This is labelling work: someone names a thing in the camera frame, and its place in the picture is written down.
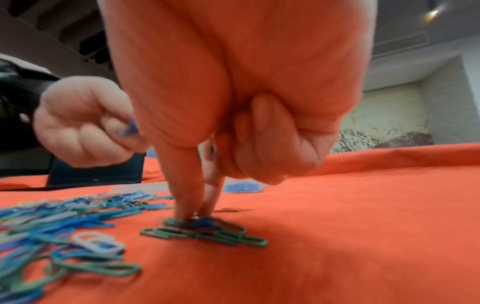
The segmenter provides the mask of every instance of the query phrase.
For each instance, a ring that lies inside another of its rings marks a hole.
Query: laptop screen
[[[55,158],[51,164],[47,187],[84,187],[97,185],[140,183],[144,168],[145,154],[134,154],[125,163],[79,169],[70,167]]]

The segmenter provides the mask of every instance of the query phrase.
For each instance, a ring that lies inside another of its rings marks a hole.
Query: ceiling
[[[440,13],[427,22],[429,0],[379,0],[374,57],[480,34],[479,0],[436,0],[435,6]],[[0,9],[53,38],[48,43],[113,71],[96,0],[0,0]]]

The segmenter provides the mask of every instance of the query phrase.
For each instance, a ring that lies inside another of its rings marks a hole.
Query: orange tablecloth
[[[221,217],[265,248],[139,235],[168,210],[122,218],[103,231],[143,273],[73,274],[40,303],[480,303],[479,165],[478,144],[352,152],[262,193],[222,195],[221,207],[255,208]],[[0,205],[105,190],[3,192]]]

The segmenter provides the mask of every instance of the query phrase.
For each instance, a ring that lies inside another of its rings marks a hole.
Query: hand
[[[317,167],[361,98],[376,0],[129,0],[100,9],[175,216],[209,214],[223,176]],[[197,145],[214,154],[202,165]]]
[[[61,79],[42,94],[33,128],[38,141],[70,166],[109,166],[150,147],[142,135],[117,135],[133,118],[129,97],[116,83],[78,76]]]

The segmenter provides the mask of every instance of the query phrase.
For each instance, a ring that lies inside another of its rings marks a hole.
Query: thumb
[[[158,139],[153,147],[175,198],[174,217],[190,219],[202,204],[205,187],[197,146],[184,148]]]

